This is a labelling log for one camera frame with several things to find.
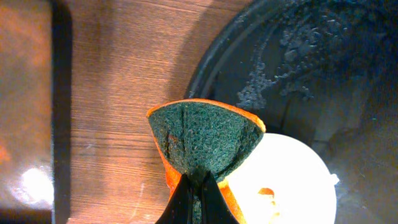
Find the black tongs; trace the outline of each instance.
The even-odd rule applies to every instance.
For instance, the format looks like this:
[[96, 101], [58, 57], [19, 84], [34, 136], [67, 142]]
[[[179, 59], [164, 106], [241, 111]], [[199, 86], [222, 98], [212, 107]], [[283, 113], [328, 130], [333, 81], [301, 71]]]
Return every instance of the black tongs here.
[[[206, 177], [199, 190], [201, 200], [201, 220], [203, 224], [238, 223], [228, 209], [224, 198], [211, 172]], [[165, 211], [156, 223], [192, 223], [193, 188], [186, 174], [173, 193]]]

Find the round black tray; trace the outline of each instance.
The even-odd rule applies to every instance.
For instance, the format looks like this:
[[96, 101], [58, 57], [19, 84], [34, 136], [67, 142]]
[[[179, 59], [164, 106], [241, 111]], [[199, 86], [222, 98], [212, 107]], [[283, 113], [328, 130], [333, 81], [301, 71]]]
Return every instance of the round black tray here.
[[258, 115], [267, 132], [308, 144], [341, 179], [337, 223], [394, 223], [397, 8], [254, 1], [212, 43], [185, 98], [235, 105]]

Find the wooden table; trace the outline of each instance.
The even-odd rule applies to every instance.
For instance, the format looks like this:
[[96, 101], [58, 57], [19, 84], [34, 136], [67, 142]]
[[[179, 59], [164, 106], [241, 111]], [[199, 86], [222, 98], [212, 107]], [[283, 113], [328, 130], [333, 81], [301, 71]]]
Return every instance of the wooden table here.
[[67, 4], [73, 18], [70, 223], [153, 223], [169, 189], [146, 120], [181, 99], [212, 40], [250, 0]]

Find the dark green fabric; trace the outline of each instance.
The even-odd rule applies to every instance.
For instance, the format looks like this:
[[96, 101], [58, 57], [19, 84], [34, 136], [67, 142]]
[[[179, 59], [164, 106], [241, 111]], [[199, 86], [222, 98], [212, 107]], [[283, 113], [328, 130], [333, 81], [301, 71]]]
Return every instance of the dark green fabric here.
[[222, 181], [262, 137], [261, 129], [249, 119], [207, 103], [165, 106], [151, 114], [149, 123], [165, 158], [198, 184], [208, 170], [217, 182]]

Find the round white object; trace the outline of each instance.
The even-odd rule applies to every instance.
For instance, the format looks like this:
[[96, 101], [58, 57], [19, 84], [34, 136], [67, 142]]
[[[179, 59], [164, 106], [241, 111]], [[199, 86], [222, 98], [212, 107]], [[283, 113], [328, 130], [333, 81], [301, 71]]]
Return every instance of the round white object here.
[[[245, 220], [268, 223], [333, 224], [336, 216], [336, 177], [304, 143], [280, 134], [264, 134], [250, 156], [227, 176]], [[274, 191], [276, 206], [258, 194]]]

